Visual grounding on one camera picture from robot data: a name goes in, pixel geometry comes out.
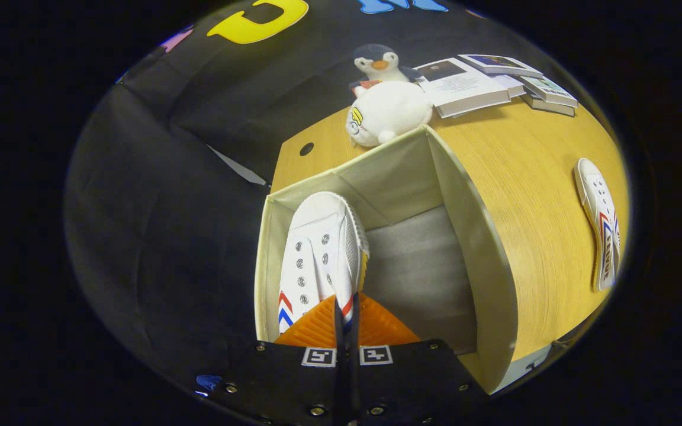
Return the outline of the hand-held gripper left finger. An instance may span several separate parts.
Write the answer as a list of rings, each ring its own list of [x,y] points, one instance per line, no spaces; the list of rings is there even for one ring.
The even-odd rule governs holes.
[[[198,376],[201,398],[254,425],[343,423],[343,324],[336,300],[274,340],[233,343],[224,367]]]

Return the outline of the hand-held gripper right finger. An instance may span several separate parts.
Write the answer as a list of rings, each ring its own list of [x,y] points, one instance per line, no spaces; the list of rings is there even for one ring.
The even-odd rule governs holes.
[[[463,425],[489,395],[441,339],[403,341],[401,327],[374,321],[372,299],[355,302],[350,409],[360,425]]]

